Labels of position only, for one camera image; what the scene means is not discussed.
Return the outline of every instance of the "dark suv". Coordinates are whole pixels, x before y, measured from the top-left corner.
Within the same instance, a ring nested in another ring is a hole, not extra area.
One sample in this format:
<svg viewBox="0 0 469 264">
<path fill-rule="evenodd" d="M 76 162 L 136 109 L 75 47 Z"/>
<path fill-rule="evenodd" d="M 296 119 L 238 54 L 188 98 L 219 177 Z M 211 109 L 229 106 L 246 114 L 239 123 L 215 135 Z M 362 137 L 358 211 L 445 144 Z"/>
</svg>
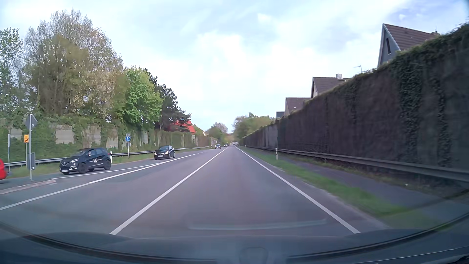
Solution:
<svg viewBox="0 0 469 264">
<path fill-rule="evenodd" d="M 70 158 L 60 161 L 60 171 L 68 175 L 71 172 L 85 173 L 95 168 L 111 169 L 111 158 L 105 148 L 83 148 Z"/>
</svg>

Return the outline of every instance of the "road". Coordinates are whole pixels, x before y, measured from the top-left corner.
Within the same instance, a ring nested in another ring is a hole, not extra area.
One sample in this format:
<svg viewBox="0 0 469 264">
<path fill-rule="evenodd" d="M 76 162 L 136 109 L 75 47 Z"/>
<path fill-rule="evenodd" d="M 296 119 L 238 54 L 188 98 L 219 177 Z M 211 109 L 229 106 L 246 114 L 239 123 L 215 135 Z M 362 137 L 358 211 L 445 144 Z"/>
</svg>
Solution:
<svg viewBox="0 0 469 264">
<path fill-rule="evenodd" d="M 30 233 L 131 238 L 347 236 L 385 228 L 235 146 L 48 177 L 55 182 L 0 194 L 0 221 Z"/>
</svg>

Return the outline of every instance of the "car wheel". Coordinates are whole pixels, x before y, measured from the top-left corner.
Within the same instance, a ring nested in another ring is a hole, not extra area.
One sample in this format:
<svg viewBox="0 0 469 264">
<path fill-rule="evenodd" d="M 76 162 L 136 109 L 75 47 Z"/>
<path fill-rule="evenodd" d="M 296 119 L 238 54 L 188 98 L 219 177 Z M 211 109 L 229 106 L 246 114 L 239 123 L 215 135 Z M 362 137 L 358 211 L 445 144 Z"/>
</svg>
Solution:
<svg viewBox="0 0 469 264">
<path fill-rule="evenodd" d="M 111 161 L 106 160 L 106 161 L 104 162 L 104 169 L 105 169 L 106 171 L 108 171 L 108 170 L 111 169 Z"/>
<path fill-rule="evenodd" d="M 80 165 L 78 165 L 78 173 L 83 174 L 85 172 L 86 172 L 86 165 L 84 163 L 80 163 Z"/>
</svg>

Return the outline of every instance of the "tv antenna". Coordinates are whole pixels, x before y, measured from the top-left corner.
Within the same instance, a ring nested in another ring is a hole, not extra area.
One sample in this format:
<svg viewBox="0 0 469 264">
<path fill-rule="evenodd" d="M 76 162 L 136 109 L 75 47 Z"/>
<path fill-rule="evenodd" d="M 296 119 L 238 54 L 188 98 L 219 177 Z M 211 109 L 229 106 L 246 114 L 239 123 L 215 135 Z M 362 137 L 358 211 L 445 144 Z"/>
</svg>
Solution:
<svg viewBox="0 0 469 264">
<path fill-rule="evenodd" d="M 356 66 L 356 67 L 354 67 L 354 68 L 358 68 L 358 67 L 360 67 L 360 72 L 363 72 L 361 65 L 358 65 L 358 66 Z"/>
</svg>

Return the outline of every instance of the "guardrail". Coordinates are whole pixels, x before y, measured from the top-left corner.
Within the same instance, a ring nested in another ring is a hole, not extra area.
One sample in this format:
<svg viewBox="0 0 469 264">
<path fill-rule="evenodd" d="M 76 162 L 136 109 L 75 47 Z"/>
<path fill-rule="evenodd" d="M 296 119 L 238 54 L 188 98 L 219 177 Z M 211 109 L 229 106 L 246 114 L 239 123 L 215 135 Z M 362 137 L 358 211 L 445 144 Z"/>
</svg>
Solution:
<svg viewBox="0 0 469 264">
<path fill-rule="evenodd" d="M 254 147 L 254 146 L 246 146 L 246 147 L 275 151 L 274 148 Z M 371 158 L 362 158 L 362 157 L 353 157 L 353 156 L 345 156 L 345 155 L 336 155 L 336 154 L 327 154 L 327 153 L 318 153 L 318 152 L 309 152 L 309 151 L 301 151 L 301 150 L 281 149 L 281 148 L 278 148 L 277 151 L 283 152 L 283 153 L 289 153 L 289 154 L 344 161 L 344 162 L 374 166 L 374 167 L 379 167 L 379 168 L 392 169 L 396 171 L 418 173 L 418 174 L 434 176 L 434 177 L 439 177 L 439 178 L 469 182 L 469 170 L 463 170 L 463 169 L 438 167 L 438 166 L 416 164 L 416 163 L 405 163 L 405 162 L 397 162 L 397 161 L 389 161 L 389 160 L 379 160 L 379 159 L 371 159 Z"/>
<path fill-rule="evenodd" d="M 199 149 L 199 148 L 208 148 L 210 146 L 206 147 L 196 147 L 196 148 L 175 148 L 174 150 L 183 150 L 183 149 Z M 139 154 L 149 154 L 155 152 L 154 150 L 146 150 L 146 151 L 136 151 L 136 152 L 123 152 L 123 153 L 112 153 L 113 157 L 119 157 L 119 156 L 127 156 L 127 155 L 139 155 Z M 47 163 L 59 163 L 61 160 L 65 159 L 67 157 L 63 158 L 51 158 L 51 159 L 41 159 L 41 160 L 36 160 L 36 164 L 47 164 Z M 10 162 L 10 163 L 4 163 L 5 167 L 18 167 L 18 166 L 23 166 L 26 165 L 26 161 L 17 161 L 17 162 Z"/>
</svg>

